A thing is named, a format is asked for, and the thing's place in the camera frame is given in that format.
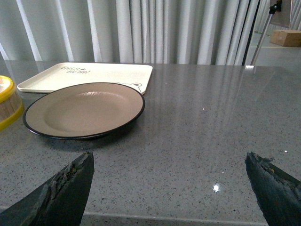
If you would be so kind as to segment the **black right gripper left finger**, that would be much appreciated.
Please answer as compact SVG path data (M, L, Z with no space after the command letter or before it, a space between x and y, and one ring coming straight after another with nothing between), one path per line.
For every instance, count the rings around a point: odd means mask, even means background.
M78 226L94 174L93 153L83 153L26 197L1 212L2 226Z

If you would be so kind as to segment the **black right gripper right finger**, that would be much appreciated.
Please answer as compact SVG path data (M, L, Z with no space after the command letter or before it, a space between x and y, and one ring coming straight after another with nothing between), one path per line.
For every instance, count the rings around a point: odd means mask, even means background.
M246 171L257 203L269 226L301 224L301 182L251 152L246 155Z

